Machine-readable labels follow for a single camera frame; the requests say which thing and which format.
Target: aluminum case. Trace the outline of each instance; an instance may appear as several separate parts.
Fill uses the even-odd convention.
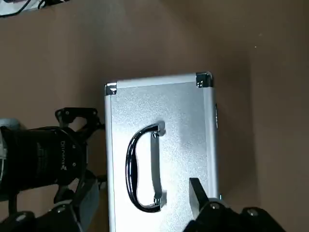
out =
[[[145,213],[127,192],[126,152],[137,131],[158,122],[165,123],[166,132],[158,138],[157,154],[151,134],[137,143],[137,196],[141,204],[152,204],[159,183],[165,205],[160,212]],[[210,72],[108,83],[105,124],[111,232],[182,231],[193,218],[190,177],[199,178],[208,197],[218,197],[217,117]]]

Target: black cable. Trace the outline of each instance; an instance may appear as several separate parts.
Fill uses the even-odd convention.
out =
[[[20,8],[18,11],[16,11],[15,13],[11,13],[11,14],[4,14],[4,15],[0,15],[0,18],[6,18],[6,17],[10,17],[10,16],[14,16],[14,15],[18,15],[19,13],[21,13],[26,6],[28,6],[28,4],[30,3],[31,0],[27,0],[27,2],[22,6],[22,8]]]
[[[41,6],[42,6],[43,3],[45,3],[44,6],[46,6],[46,1],[42,0],[42,1],[40,1],[39,5],[38,5],[38,9],[41,9]]]

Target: brown surface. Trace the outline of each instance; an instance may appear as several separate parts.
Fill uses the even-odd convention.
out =
[[[0,117],[33,128],[55,124],[64,106],[103,115],[111,79],[209,70],[224,199],[238,210],[261,205],[287,230],[306,231],[305,9],[295,0],[72,0],[1,20]],[[91,142],[97,173],[105,173],[103,141],[97,134]],[[19,208],[42,214],[52,194],[26,192]],[[102,193],[92,231],[107,230],[106,205]]]

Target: screw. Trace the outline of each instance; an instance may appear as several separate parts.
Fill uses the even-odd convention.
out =
[[[61,206],[60,208],[58,208],[57,212],[61,213],[62,211],[64,211],[66,209],[65,205]]]
[[[220,206],[219,206],[219,204],[217,204],[217,203],[211,203],[211,208],[212,208],[212,209],[219,209]]]
[[[248,212],[248,214],[250,214],[250,216],[253,216],[253,217],[259,215],[255,209],[248,209],[247,212]]]

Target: chrome handle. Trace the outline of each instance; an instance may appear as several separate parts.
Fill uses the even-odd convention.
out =
[[[138,140],[146,133],[150,132],[154,138],[163,136],[165,133],[164,123],[156,123],[139,130],[131,139],[126,152],[126,189],[131,202],[141,211],[155,213],[161,211],[161,197],[154,198],[151,205],[140,204],[137,198],[138,165],[136,159],[136,145]]]

